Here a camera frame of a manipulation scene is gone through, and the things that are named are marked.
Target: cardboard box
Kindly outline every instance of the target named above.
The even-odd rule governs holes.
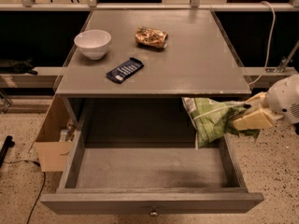
[[[42,172],[62,172],[72,142],[59,142],[60,131],[65,129],[69,116],[62,98],[54,96],[35,146]]]

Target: terrazzo floor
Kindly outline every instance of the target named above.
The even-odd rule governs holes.
[[[12,135],[15,146],[5,162],[37,161],[33,143],[45,114],[0,115],[0,140]],[[0,223],[161,223],[161,224],[296,224],[299,221],[299,136],[292,126],[279,121],[263,130],[256,141],[233,138],[236,159],[249,192],[261,192],[265,200],[246,214],[149,216],[64,216],[56,215],[36,197],[44,175],[32,162],[4,163],[0,169]],[[46,173],[42,193],[53,193],[61,173]]]

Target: gray cabinet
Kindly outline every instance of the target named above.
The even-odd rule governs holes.
[[[167,49],[140,48],[137,25],[167,30]],[[99,61],[75,51],[65,71],[57,95],[78,127],[60,186],[43,204],[59,214],[155,217],[244,213],[263,200],[248,192],[228,136],[194,148],[180,100],[250,94],[209,11],[99,10],[87,28],[110,31],[112,46]],[[121,85],[105,78],[128,55],[145,67]]]

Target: black cord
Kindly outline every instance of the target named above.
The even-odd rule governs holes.
[[[14,164],[14,163],[22,162],[22,161],[28,162],[28,161],[30,161],[30,160],[11,161],[11,162],[6,162],[6,161],[4,161],[4,163],[6,163],[6,164]],[[32,162],[32,163],[34,163],[36,166],[40,167],[40,163],[39,163],[38,161],[30,161],[30,162]],[[46,173],[43,172],[43,175],[44,175],[44,178],[43,178],[43,184],[42,184],[41,189],[40,189],[40,191],[39,191],[39,193],[38,193],[38,196],[36,197],[35,204],[34,204],[33,207],[31,208],[29,217],[27,218],[27,222],[26,222],[27,224],[29,224],[29,222],[30,222],[31,215],[32,215],[32,213],[34,212],[35,207],[36,207],[36,204],[37,204],[37,201],[39,200],[39,197],[40,197],[40,195],[41,195],[41,192],[43,191],[43,188],[45,187],[45,183],[46,183]]]
[[[35,142],[32,143],[32,145],[30,146],[28,153],[31,151],[31,148],[34,146]]]

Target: cabinet top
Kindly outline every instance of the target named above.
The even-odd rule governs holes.
[[[166,49],[137,45],[139,26],[168,33]],[[78,49],[56,91],[64,97],[247,96],[249,86],[209,10],[97,10],[86,30],[111,36],[109,52],[100,60]],[[130,57],[145,66],[122,84],[106,73]]]

